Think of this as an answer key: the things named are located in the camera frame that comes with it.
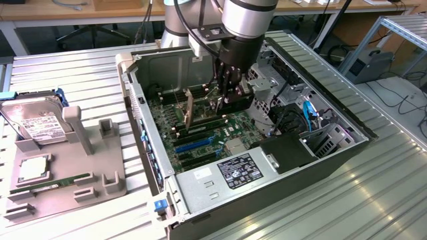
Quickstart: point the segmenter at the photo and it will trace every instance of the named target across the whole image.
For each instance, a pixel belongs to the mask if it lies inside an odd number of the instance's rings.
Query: office chair
[[[67,41],[68,39],[73,38],[75,36],[85,33],[85,32],[91,32],[91,37],[92,37],[92,48],[96,48],[96,37],[97,37],[97,32],[103,32],[105,34],[109,34],[112,36],[116,36],[121,39],[125,40],[125,45],[129,45],[132,43],[131,37],[124,35],[123,33],[115,31],[119,29],[117,24],[113,23],[112,24],[112,30],[104,28],[105,24],[89,24],[84,27],[79,27],[79,25],[73,25],[73,31],[71,33],[68,33],[67,35],[59,37],[56,39],[56,45],[60,49],[65,50],[67,49],[67,43],[64,41]]]

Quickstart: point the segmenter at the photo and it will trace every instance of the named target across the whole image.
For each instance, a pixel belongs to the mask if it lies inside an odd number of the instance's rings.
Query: blue pcie slot
[[[203,147],[203,146],[206,146],[206,145],[212,144],[212,140],[214,140],[215,136],[216,136],[216,135],[211,136],[211,137],[210,137],[208,139],[206,139],[206,140],[202,140],[202,141],[197,141],[197,142],[195,142],[195,143],[192,143],[192,144],[188,144],[188,145],[185,145],[185,146],[177,147],[176,150],[175,150],[175,153],[176,153],[176,154],[180,154],[180,153],[187,152],[187,151],[189,151],[189,150],[192,150],[192,149],[196,149],[196,148],[200,148],[200,147]]]

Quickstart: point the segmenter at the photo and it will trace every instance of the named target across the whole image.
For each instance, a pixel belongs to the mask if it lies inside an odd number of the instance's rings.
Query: workbench
[[[204,240],[423,239],[427,236],[427,149],[342,74],[292,35],[267,33],[378,135],[376,142],[332,173]],[[83,109],[83,125],[112,118],[120,140],[128,194],[97,205],[4,228],[1,239],[167,239],[148,217],[151,191],[120,95],[117,53],[155,49],[121,46],[15,58],[5,67],[5,90],[60,86]],[[15,132],[0,124],[0,204],[8,190]]]
[[[403,0],[406,11],[403,14],[411,13],[414,7],[419,5],[420,0]],[[83,0],[68,0],[67,3],[77,4]],[[141,22],[144,19],[149,0],[143,0],[143,7],[137,9],[105,10],[95,11],[93,5],[81,6],[83,10],[77,11],[69,7],[63,7],[52,3],[51,0],[27,0],[25,4],[5,4],[0,7],[0,30],[5,36],[16,56],[29,54],[21,37],[16,31],[17,28],[67,26],[67,25],[88,25],[88,24],[112,24],[112,23],[133,23]],[[326,23],[320,36],[316,40],[315,47],[319,46],[338,13],[343,7],[344,0],[340,3],[331,4],[326,13],[331,17]],[[279,0],[275,15],[315,15],[324,12],[326,5],[319,3],[296,4],[291,0]],[[364,12],[390,12],[396,11],[395,5],[374,6],[363,0],[352,0],[346,13]],[[163,21],[165,19],[165,7],[163,0],[153,0],[151,21]]]

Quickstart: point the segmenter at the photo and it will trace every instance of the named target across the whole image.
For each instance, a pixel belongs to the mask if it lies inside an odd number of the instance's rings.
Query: hard drive label
[[[65,136],[63,127],[55,115],[20,120],[31,138],[36,141],[56,139]]]
[[[231,189],[240,188],[264,177],[248,153],[223,161],[218,167]]]

